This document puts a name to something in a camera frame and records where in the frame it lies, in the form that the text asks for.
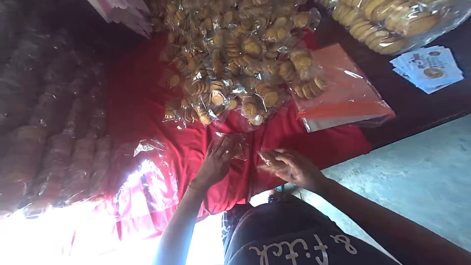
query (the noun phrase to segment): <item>white lettering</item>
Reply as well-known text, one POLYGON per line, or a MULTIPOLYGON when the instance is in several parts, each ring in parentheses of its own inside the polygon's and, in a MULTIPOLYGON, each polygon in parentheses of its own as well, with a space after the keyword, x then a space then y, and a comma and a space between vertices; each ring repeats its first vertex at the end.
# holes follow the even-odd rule
POLYGON ((317 263, 319 263, 319 265, 329 265, 329 257, 327 256, 327 251, 326 251, 328 247, 322 244, 321 239, 316 234, 314 234, 314 237, 316 238, 316 241, 319 244, 318 246, 314 246, 314 250, 322 251, 322 261, 319 257, 316 257, 317 263))
POLYGON ((351 253, 351 254, 356 254, 356 253, 358 253, 358 252, 357 252, 357 249, 356 249, 354 246, 350 245, 350 238, 348 238, 348 237, 346 237, 346 236, 344 236, 344 235, 336 235, 336 236, 330 235, 330 237, 333 238, 333 240, 334 240, 335 243, 337 243, 337 244, 338 244, 339 242, 344 243, 344 244, 345 244, 345 249, 346 249, 349 253, 351 253))

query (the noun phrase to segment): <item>dark wooden table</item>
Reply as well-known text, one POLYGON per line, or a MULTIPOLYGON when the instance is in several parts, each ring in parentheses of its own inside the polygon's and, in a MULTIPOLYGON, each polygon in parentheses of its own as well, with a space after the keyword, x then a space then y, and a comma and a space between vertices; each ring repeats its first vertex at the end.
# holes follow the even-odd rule
POLYGON ((319 8, 322 20, 316 30, 321 46, 340 43, 363 70, 382 98, 396 112, 396 118, 376 128, 363 128, 373 148, 423 132, 437 125, 471 113, 471 19, 437 38, 429 46, 450 48, 464 72, 464 80, 427 95, 392 71, 394 57, 380 55, 353 39, 325 10, 319 8))

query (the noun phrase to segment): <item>red cloth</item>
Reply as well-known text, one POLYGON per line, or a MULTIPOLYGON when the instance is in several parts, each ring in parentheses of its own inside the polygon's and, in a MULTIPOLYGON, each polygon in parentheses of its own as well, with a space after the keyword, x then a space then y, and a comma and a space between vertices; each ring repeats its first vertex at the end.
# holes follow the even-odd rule
MULTIPOLYGON (((315 48, 313 36, 308 34, 308 47, 315 48)), ((190 180, 198 172, 207 146, 215 132, 242 133, 240 115, 231 112, 224 124, 211 124, 203 128, 193 125, 179 130, 162 122, 165 102, 178 91, 159 86, 159 80, 167 67, 159 62, 159 54, 165 46, 165 37, 142 43, 132 53, 122 58, 111 73, 108 102, 110 135, 117 143, 135 142, 157 138, 166 145, 170 171, 178 180, 178 196, 181 199, 190 180)), ((269 174, 258 173, 257 151, 261 148, 292 148, 309 157, 319 168, 326 168, 371 150, 360 128, 344 125, 318 132, 307 133, 304 125, 296 119, 296 106, 288 102, 258 130, 246 134, 250 149, 247 161, 233 159, 228 176, 211 187, 199 213, 200 219, 208 214, 217 214, 232 208, 236 203, 245 203, 251 195, 272 189, 283 183, 269 174)), ((150 213, 147 217, 133 217, 139 222, 152 220, 154 229, 146 236, 162 232, 176 206, 162 212, 150 213)), ((134 223, 133 218, 119 224, 122 231, 134 223)))

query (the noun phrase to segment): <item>stack of cookie bags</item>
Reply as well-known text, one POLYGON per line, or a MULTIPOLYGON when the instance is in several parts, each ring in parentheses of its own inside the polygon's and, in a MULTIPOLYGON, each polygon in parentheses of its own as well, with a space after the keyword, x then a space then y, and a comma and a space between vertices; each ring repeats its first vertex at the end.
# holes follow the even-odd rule
POLYGON ((470 3, 448 0, 318 0, 350 35, 381 54, 421 47, 457 27, 470 3), (463 5, 463 10, 451 12, 463 5))
POLYGON ((164 121, 223 122, 235 110, 248 129, 263 123, 288 99, 281 65, 304 29, 314 30, 319 13, 298 12, 297 0, 170 1, 165 24, 168 45, 161 60, 170 70, 163 86, 182 90, 169 100, 164 121))

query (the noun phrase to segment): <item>floor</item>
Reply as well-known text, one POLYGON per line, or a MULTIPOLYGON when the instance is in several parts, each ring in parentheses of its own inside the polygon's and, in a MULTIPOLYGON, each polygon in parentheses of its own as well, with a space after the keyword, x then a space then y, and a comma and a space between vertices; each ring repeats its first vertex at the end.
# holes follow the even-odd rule
MULTIPOLYGON (((345 187, 471 251, 471 115, 323 170, 345 187)), ((324 199, 295 193, 346 233, 381 247, 324 199)), ((251 203, 265 203, 266 192, 251 203)), ((187 264, 222 264, 220 215, 198 223, 187 264)))

